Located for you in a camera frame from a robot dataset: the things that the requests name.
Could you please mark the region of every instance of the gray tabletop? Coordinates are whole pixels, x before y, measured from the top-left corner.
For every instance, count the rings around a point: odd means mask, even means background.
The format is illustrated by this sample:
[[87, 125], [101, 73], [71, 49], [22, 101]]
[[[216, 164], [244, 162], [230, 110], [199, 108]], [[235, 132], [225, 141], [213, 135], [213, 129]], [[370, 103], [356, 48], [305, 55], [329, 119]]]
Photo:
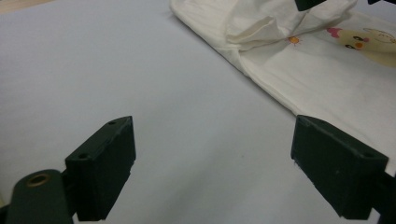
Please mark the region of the gray tabletop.
[[167, 1], [54, 1], [0, 16], [0, 192], [132, 115], [137, 160], [104, 223], [339, 218], [290, 158], [295, 117]]

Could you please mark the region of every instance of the crumpled white fabric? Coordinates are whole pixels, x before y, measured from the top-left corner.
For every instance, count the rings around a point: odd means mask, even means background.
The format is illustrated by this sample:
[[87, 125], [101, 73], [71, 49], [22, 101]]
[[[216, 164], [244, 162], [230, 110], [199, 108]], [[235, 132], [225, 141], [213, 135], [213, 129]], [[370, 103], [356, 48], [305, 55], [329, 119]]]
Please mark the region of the crumpled white fabric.
[[[390, 157], [393, 175], [396, 68], [373, 61], [374, 52], [345, 48], [336, 31], [365, 35], [372, 28], [396, 35], [396, 26], [349, 12], [355, 3], [328, 0], [304, 12], [294, 0], [171, 0], [170, 7], [294, 114], [327, 120]], [[394, 48], [392, 42], [396, 46], [393, 38], [385, 47]]]
[[225, 36], [230, 43], [255, 42], [250, 47], [274, 43], [339, 20], [356, 1], [329, 0], [307, 11], [298, 11], [294, 0], [236, 1], [228, 16]]

